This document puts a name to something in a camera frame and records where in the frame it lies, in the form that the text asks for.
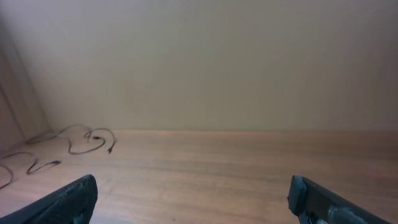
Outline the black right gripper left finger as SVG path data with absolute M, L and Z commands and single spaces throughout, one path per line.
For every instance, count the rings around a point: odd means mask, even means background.
M 85 175 L 1 218 L 1 224 L 89 224 L 98 199 L 93 175 Z

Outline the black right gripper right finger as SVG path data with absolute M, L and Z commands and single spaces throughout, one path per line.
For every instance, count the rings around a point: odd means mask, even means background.
M 298 217 L 301 224 L 389 224 L 299 175 L 292 177 L 287 199 L 289 210 Z

